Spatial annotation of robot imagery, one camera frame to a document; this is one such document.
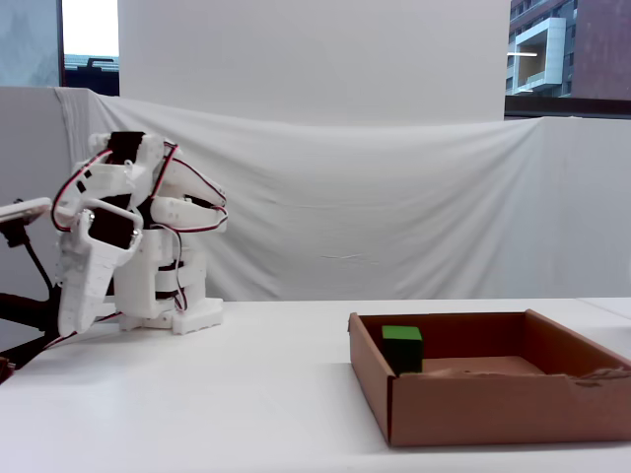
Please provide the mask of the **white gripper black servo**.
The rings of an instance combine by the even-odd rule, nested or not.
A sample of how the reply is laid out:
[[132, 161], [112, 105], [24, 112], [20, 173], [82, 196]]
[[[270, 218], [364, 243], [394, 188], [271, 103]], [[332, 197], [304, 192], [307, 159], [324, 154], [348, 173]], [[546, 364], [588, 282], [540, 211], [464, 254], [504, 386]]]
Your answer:
[[60, 235], [56, 283], [61, 287], [60, 336], [84, 333], [94, 323], [114, 269], [127, 262], [142, 239], [143, 219], [130, 197], [88, 199], [73, 231]]

